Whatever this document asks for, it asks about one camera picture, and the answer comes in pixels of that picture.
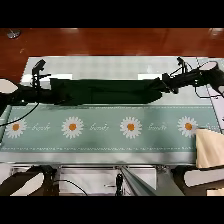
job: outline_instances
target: green table mat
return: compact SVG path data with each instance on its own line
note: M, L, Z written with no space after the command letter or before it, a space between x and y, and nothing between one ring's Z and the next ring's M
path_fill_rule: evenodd
M12 107L9 121L33 106ZM8 125L2 152L195 152L195 130L220 132L212 106L39 105Z

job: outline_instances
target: table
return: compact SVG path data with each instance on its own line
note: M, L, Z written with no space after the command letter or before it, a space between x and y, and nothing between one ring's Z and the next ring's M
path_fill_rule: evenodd
M71 79L127 79L136 80L138 74L168 74L177 69L176 57L154 56L64 56L64 57L30 57L25 67L21 83L30 85L31 71L40 59L46 61L43 74L50 73L58 78ZM196 67L196 58L184 58L192 67ZM206 58L199 58L199 63ZM216 59L223 69L222 59ZM42 80L42 87L49 88L48 78ZM198 88L198 93L208 96L206 87ZM210 99L200 99L193 87L180 89L178 95L164 96L150 105L205 105L212 106ZM59 164L194 164L194 152L166 153L21 153L0 152L1 162L12 163L59 163Z

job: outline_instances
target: daisy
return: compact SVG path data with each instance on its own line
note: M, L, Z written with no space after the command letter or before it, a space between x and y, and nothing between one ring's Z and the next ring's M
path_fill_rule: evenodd
M83 130L83 126L83 121L80 120L78 117L69 117L68 119L66 119L65 122L63 122L63 135L65 135L66 138L75 138L76 136L82 134L81 131Z
M9 124L6 126L6 129L5 129L6 135L8 136L8 138L17 138L23 134L23 131L26 130L26 127L27 125L26 125L25 119Z
M194 120L194 118L190 117L182 117L178 121L177 127L179 128L178 130L182 132L182 135L185 135L185 137L191 138L193 135L196 133L197 129L197 122Z
M120 131L123 131L123 135L126 135L126 138L135 138L141 134L140 130L142 130L142 125L138 119L134 117L126 117L123 119L120 125Z

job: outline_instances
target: beige fabric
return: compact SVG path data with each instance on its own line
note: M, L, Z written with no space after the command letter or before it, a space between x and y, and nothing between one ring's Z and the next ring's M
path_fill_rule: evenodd
M198 168L224 165L224 135L207 129L197 129L196 147ZM207 191L207 196L224 196L224 188Z

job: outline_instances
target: red-brown floor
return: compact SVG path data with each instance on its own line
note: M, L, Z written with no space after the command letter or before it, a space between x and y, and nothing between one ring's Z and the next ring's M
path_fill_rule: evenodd
M29 56L174 55L224 57L222 28L0 29L0 77L19 81Z

